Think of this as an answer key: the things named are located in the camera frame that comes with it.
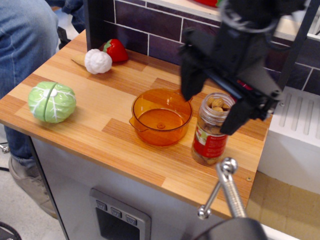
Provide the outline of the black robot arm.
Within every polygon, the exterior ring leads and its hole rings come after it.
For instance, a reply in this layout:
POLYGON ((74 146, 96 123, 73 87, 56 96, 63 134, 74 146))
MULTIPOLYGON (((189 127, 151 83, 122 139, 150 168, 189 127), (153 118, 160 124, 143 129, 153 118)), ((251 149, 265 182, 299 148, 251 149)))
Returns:
POLYGON ((224 0, 216 35, 183 31, 180 48, 181 92, 186 100, 212 80, 236 102, 221 127, 232 135, 248 120, 265 120, 282 90, 265 69, 272 36, 282 16, 303 10, 303 0, 224 0))

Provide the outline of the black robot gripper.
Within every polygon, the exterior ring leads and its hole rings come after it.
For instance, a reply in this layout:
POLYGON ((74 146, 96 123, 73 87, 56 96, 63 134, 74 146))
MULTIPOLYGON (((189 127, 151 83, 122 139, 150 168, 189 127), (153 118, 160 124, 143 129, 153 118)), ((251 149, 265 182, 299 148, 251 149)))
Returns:
POLYGON ((180 89, 186 101, 202 91, 206 79, 231 94, 237 102, 220 129, 228 136, 250 119, 269 117, 282 90, 265 69, 265 34, 239 31, 224 23, 216 35, 186 28, 182 37, 180 89))

